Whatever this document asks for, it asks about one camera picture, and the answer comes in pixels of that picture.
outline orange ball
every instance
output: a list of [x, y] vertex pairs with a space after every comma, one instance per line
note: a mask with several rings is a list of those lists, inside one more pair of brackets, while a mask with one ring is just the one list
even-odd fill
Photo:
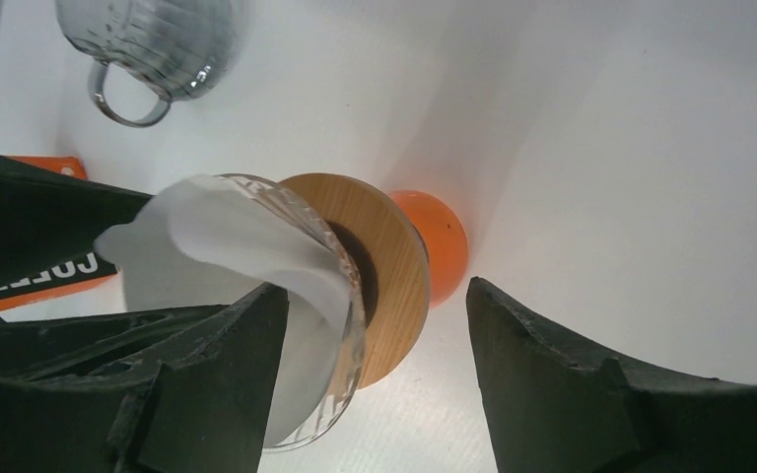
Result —
[[468, 239], [462, 223], [443, 201], [417, 190], [388, 194], [422, 237], [428, 250], [431, 307], [443, 303], [462, 283], [468, 268]]

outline white paper filter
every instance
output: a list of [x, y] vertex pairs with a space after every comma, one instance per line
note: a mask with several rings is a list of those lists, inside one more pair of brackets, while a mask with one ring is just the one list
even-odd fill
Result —
[[350, 305], [338, 258], [221, 178], [196, 175], [95, 241], [121, 268], [128, 310], [232, 304], [267, 281], [289, 290], [286, 338], [265, 446], [312, 413], [337, 362]]

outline wooden disc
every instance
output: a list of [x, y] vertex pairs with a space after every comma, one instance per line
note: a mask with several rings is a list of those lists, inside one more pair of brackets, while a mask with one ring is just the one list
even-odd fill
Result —
[[281, 184], [303, 197], [331, 227], [346, 229], [370, 256], [378, 294], [365, 333], [359, 387], [369, 386], [396, 368], [425, 325], [429, 301], [425, 247], [393, 201], [365, 182], [313, 173], [289, 177]]

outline glass pitcher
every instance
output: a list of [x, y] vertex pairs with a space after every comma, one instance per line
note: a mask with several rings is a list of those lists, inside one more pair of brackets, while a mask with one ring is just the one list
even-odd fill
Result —
[[[59, 28], [95, 58], [89, 95], [112, 120], [143, 128], [161, 121], [173, 101], [196, 99], [229, 71], [236, 50], [237, 0], [56, 0]], [[103, 83], [116, 64], [146, 84], [158, 102], [130, 120], [109, 106]]]

